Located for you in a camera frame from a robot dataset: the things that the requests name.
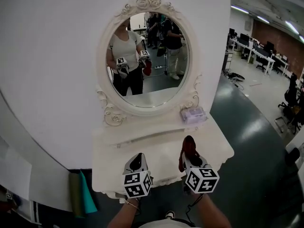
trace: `brown wall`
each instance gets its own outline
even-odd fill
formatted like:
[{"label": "brown wall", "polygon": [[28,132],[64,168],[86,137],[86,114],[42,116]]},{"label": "brown wall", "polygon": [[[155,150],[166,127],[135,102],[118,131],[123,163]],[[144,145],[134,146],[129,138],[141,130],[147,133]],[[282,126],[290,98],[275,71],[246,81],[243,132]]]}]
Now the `brown wall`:
[{"label": "brown wall", "polygon": [[302,42],[257,20],[253,22],[252,37],[263,45],[267,41],[273,43],[277,52],[288,58],[288,71],[295,73],[300,78],[304,67],[304,44]]}]

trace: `fluorescent light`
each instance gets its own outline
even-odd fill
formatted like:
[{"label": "fluorescent light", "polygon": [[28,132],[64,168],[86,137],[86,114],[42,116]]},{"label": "fluorescent light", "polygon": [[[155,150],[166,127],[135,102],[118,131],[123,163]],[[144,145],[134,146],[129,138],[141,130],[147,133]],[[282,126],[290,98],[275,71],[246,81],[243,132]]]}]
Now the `fluorescent light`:
[{"label": "fluorescent light", "polygon": [[269,24],[269,21],[266,20],[266,19],[264,19],[264,18],[262,18],[261,16],[258,16],[258,18],[259,18],[260,20],[264,21],[265,23]]},{"label": "fluorescent light", "polygon": [[288,21],[285,21],[285,23],[289,26],[289,28],[295,33],[295,34],[299,34],[299,32],[296,30],[296,28]]},{"label": "fluorescent light", "polygon": [[233,9],[239,10],[239,11],[241,11],[241,12],[243,12],[243,13],[249,13],[249,12],[247,12],[246,10],[240,9],[240,8],[238,8],[238,7],[236,7],[236,6],[233,6],[233,5],[231,5],[231,7],[232,7]]}]

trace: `white floor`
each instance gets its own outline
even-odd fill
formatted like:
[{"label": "white floor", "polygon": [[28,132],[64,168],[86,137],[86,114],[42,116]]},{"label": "white floor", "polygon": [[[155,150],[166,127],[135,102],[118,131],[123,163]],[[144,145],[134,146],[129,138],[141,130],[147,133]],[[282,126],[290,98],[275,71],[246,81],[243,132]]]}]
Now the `white floor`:
[{"label": "white floor", "polygon": [[289,79],[282,76],[281,72],[277,74],[276,71],[272,71],[271,75],[264,75],[261,69],[256,68],[256,65],[248,64],[237,54],[233,55],[230,68],[231,72],[240,74],[245,78],[243,82],[240,82],[244,90],[239,86],[240,91],[255,104],[284,142],[288,143],[293,138],[293,134],[286,127],[284,133],[280,133],[275,119],[283,116],[283,109],[277,106],[285,101],[284,94],[289,87]]}]

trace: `mirror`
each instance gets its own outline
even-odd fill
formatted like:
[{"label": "mirror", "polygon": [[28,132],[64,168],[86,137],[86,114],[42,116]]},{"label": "mirror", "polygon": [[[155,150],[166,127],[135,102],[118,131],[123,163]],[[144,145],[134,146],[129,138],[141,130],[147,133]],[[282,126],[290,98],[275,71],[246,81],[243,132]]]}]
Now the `mirror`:
[{"label": "mirror", "polygon": [[156,107],[172,99],[187,77],[189,46],[169,17],[146,12],[119,25],[106,52],[116,92],[137,107]]}]

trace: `red object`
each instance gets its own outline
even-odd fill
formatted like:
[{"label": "red object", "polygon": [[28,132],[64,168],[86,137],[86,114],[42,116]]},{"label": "red object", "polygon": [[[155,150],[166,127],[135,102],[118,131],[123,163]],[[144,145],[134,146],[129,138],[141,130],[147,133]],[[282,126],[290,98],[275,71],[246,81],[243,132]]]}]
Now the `red object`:
[{"label": "red object", "polygon": [[182,154],[185,153],[185,156],[190,160],[193,156],[199,157],[199,153],[196,151],[196,144],[194,142],[194,139],[188,135],[186,138],[184,138],[184,141],[182,142],[182,148],[180,152],[180,159],[179,159],[179,170],[180,172],[183,172],[185,169],[182,164]]},{"label": "red object", "polygon": [[152,62],[150,60],[145,61],[146,68],[143,69],[143,73],[149,76],[151,74]]}]

